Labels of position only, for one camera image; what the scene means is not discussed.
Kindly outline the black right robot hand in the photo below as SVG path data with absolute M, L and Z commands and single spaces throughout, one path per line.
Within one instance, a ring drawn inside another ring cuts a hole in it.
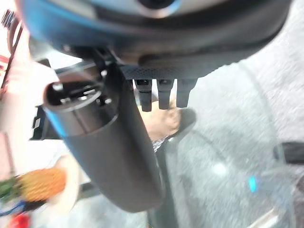
M 199 78 L 258 52 L 282 29 L 289 0 L 18 0 L 31 36 L 83 60 L 85 75 L 64 68 L 43 107 L 68 149 L 113 204 L 141 212 L 165 190 L 137 108 L 188 105 Z

